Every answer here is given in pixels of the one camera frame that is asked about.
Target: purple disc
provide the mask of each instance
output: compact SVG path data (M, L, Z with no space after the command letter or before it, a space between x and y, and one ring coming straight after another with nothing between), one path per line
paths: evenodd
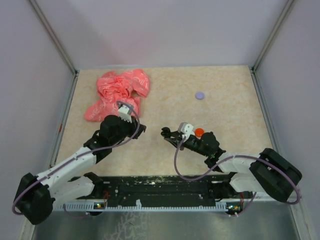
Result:
M205 94L202 92L202 91L198 91L196 94L195 94L195 98L198 99L198 100L202 100L205 98Z

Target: beige table surface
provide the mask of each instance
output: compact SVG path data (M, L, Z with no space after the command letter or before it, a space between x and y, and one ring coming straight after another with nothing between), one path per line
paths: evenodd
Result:
M85 69L79 73L57 163L77 151L100 127L83 115L98 99L96 80L108 71L131 68ZM247 66L143 68L150 77L150 92L141 99L140 121L146 132L138 140L115 148L104 160L86 170L99 176L176 175L175 148L165 141L161 128L176 131L181 122L212 131L220 147L233 153L260 153L271 142L255 87ZM195 93L202 91L203 100ZM205 157L188 149L180 151L182 174L208 170Z

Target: orange round object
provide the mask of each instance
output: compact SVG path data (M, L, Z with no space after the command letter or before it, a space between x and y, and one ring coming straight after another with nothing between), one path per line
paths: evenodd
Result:
M201 136L205 133L205 130L202 128L197 128L194 133L198 138L201 138Z

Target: gray floor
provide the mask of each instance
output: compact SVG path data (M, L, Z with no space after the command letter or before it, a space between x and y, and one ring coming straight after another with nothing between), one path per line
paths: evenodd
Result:
M105 212L73 219L53 212L32 240L295 240L288 205L255 202L240 217L212 212Z

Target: pink cloth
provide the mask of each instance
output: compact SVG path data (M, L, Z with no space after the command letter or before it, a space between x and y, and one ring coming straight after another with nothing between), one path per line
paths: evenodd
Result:
M84 118L91 122L101 122L108 115L118 115L116 102L131 104L140 115L140 97L146 97L149 92L149 77L142 69L123 72L116 75L109 71L96 80L99 101L90 106ZM136 91L139 96L131 96Z

